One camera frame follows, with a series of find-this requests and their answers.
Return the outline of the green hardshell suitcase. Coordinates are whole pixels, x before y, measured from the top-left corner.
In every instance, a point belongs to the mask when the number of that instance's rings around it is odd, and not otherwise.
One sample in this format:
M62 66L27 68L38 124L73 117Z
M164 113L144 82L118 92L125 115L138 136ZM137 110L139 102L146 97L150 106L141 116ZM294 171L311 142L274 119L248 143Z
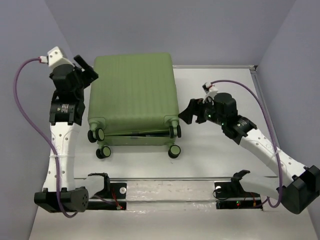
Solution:
M96 156L112 146L167 146L179 157L182 136L172 57L167 52L98 56L98 79L90 87L87 138Z

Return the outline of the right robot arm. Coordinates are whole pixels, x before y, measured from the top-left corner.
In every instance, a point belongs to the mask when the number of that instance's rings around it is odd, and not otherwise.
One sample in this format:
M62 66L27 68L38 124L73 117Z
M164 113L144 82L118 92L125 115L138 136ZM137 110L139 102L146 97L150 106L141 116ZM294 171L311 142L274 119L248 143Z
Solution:
M320 170L294 160L273 146L260 129L248 118L239 115L236 100L229 93L218 93L207 99L191 99L178 117L190 125L207 121L221 127L224 135L248 150L264 163L277 178L257 176L249 170L233 174L230 190L235 196L257 193L280 203L291 213L300 214L320 195Z

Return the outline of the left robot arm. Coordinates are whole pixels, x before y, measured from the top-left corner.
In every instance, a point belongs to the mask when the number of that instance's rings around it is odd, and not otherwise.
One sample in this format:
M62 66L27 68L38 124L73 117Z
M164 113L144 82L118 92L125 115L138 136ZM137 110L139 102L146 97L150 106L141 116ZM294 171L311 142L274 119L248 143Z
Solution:
M75 62L63 56L48 55L52 72L49 77L55 90L49 110L51 148L49 166L42 190L34 194L34 203L49 213L62 213L73 218L83 213L95 194L104 198L110 194L107 173L90 173L77 185L74 176L77 138L85 111L84 90L98 78L87 62L76 55Z

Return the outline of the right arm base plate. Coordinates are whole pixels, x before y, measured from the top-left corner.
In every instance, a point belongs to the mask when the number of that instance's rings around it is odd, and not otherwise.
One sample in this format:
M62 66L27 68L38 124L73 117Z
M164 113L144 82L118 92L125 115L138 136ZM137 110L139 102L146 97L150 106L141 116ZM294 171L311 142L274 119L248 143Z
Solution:
M231 181L215 182L212 196L217 210L263 209L258 193L245 192Z

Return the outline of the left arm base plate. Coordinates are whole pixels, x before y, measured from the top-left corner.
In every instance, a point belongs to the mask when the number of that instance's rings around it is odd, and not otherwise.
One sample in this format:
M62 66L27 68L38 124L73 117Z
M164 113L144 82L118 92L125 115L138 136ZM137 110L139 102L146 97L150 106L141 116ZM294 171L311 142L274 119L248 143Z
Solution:
M103 189L95 193L87 202L91 211L125 211L127 209L127 183L111 182L110 190Z

